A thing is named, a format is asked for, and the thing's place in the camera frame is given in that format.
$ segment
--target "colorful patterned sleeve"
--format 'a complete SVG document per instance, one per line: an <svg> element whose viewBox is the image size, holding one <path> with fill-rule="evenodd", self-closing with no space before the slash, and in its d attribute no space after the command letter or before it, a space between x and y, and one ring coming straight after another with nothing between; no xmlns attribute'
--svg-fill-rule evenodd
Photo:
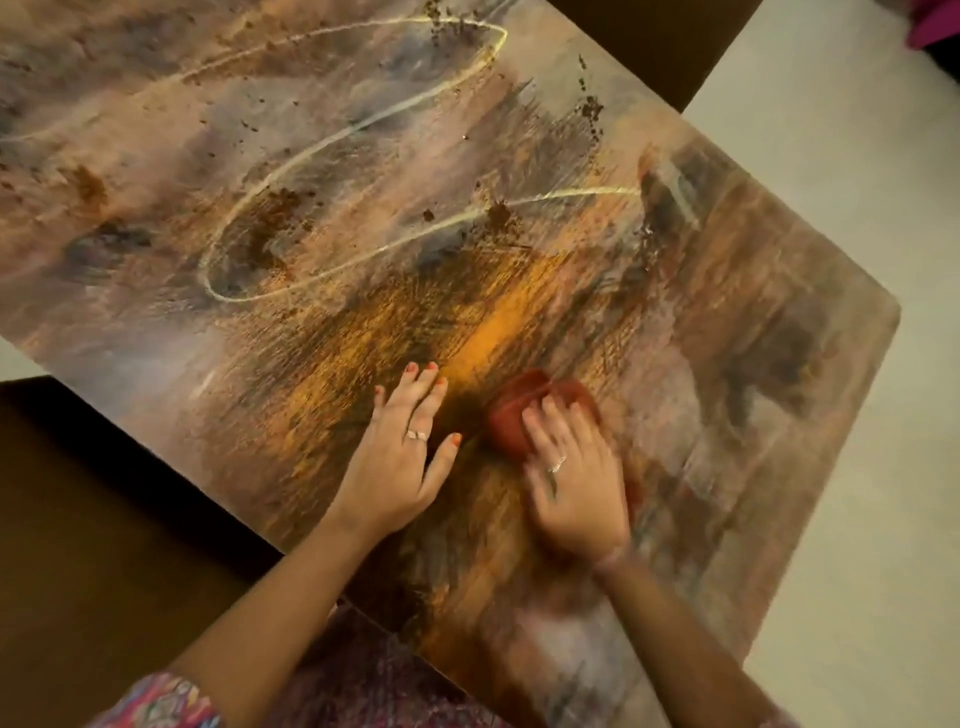
<svg viewBox="0 0 960 728"><path fill-rule="evenodd" d="M223 728L200 689L170 672L140 680L87 728Z"/></svg>

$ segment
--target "red sponge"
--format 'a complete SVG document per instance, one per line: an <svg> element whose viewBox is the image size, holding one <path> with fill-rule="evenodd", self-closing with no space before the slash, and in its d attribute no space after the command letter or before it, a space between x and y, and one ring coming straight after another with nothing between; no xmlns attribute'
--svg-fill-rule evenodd
<svg viewBox="0 0 960 728"><path fill-rule="evenodd" d="M602 424L600 409L587 387L576 379L553 380L539 369L531 369L508 379L487 405L487 434L504 455L518 464L525 463L534 454L533 444L527 436L521 414L531 404L550 395L562 400L566 406L579 402L598 425ZM639 486L628 473L624 473L624 488L630 521L643 500Z"/></svg>

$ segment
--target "brown table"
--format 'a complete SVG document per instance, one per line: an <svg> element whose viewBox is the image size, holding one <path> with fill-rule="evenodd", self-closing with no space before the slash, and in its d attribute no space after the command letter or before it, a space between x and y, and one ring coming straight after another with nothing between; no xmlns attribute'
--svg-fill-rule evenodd
<svg viewBox="0 0 960 728"><path fill-rule="evenodd" d="M353 601L517 724L659 720L480 436L505 376L594 391L636 542L743 657L896 302L541 0L22 2L0 67L0 333L276 546L372 386L467 439Z"/></svg>

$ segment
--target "table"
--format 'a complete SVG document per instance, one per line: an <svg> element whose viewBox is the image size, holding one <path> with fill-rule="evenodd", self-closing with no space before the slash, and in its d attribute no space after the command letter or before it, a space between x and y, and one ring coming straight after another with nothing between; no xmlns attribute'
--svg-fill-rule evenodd
<svg viewBox="0 0 960 728"><path fill-rule="evenodd" d="M482 437L506 376L576 376L745 656L889 294L541 0L70 7L5 19L0 334L281 549L438 361L461 456L348 595L518 726L662 724Z"/></svg>

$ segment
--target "right hand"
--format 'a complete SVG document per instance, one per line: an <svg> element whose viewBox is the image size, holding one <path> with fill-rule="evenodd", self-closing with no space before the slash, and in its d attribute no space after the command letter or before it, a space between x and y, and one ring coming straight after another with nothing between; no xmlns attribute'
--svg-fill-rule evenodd
<svg viewBox="0 0 960 728"><path fill-rule="evenodd" d="M523 423L537 451L525 466L527 481L537 522L550 540L592 565L627 546L623 467L589 413L576 402L567 410L548 397L542 409L523 411Z"/></svg>

